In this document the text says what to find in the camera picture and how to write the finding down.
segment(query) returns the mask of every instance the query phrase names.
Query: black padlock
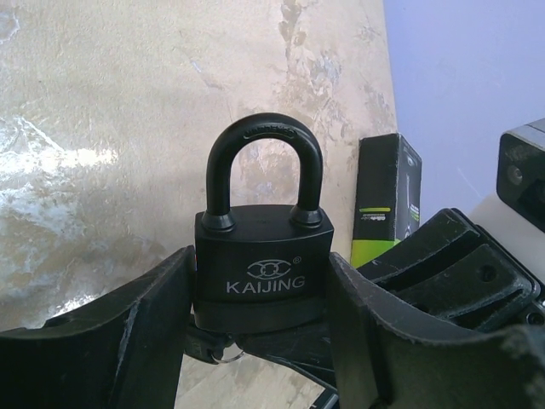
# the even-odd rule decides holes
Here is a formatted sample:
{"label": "black padlock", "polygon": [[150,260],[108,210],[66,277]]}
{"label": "black padlock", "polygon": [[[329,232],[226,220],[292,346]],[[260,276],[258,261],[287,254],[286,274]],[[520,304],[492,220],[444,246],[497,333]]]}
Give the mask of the black padlock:
{"label": "black padlock", "polygon": [[[291,145],[299,157],[297,204],[230,205],[232,162],[260,139]],[[324,163],[313,133],[278,113],[229,126],[210,151],[207,210],[195,216],[195,320],[209,331],[257,333],[291,328],[324,312],[333,225],[319,207]]]}

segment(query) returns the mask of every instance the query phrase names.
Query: green stripe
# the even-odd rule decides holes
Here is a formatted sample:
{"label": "green stripe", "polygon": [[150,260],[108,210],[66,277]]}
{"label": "green stripe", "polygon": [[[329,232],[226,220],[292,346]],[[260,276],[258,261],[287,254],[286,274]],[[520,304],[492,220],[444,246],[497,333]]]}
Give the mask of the green stripe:
{"label": "green stripe", "polygon": [[375,211],[392,211],[389,207],[365,207],[360,209],[360,213],[373,213]]}
{"label": "green stripe", "polygon": [[358,268],[390,250],[400,240],[353,240],[350,264]]}

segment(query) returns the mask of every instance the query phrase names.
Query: worn surface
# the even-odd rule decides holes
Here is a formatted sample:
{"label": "worn surface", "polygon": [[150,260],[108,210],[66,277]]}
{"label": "worn surface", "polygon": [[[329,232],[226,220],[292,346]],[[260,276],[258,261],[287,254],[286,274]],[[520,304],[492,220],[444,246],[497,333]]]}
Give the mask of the worn surface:
{"label": "worn surface", "polygon": [[[251,112],[315,132],[322,207],[348,256],[358,138],[395,129],[378,0],[0,0],[0,84],[2,330],[39,326],[191,244],[208,151]],[[297,173],[285,145],[254,143],[232,201],[294,203]],[[304,407],[318,393],[250,358],[184,371],[180,407]]]}

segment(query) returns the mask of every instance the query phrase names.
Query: metal ring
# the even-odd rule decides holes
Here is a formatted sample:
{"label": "metal ring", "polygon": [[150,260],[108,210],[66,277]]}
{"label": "metal ring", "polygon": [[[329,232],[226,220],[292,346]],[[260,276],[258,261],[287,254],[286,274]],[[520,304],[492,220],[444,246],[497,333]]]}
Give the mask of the metal ring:
{"label": "metal ring", "polygon": [[231,362],[234,362],[235,360],[239,360],[244,356],[244,351],[240,351],[240,354],[233,358],[229,358],[228,360],[220,360],[214,356],[214,353],[212,353],[212,359],[216,364],[230,364]]}

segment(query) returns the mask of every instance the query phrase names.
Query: black and green box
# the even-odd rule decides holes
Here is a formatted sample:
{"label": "black and green box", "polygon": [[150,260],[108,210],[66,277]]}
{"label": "black and green box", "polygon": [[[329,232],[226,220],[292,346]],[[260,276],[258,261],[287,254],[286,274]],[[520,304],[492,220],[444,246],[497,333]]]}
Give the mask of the black and green box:
{"label": "black and green box", "polygon": [[422,160],[401,134],[359,141],[351,264],[361,267],[420,225]]}

